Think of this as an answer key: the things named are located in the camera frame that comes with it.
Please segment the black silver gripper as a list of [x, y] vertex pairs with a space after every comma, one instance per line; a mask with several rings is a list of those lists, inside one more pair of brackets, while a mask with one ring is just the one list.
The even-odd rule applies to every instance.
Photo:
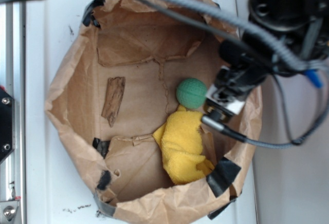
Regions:
[[208, 89], [205, 111], [215, 122], [227, 123], [242, 111], [252, 90], [269, 75], [269, 69], [228, 40], [220, 44], [219, 55], [228, 65], [221, 67]]

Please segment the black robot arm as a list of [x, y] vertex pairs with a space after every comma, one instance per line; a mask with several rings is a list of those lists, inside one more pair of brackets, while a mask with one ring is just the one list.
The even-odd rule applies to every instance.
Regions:
[[[248, 0], [249, 21], [272, 34], [304, 62], [328, 56], [328, 0]], [[267, 76], [299, 73], [265, 44], [244, 32], [242, 45], [224, 40], [223, 67], [206, 98], [204, 122], [226, 123], [240, 113], [250, 92]]]

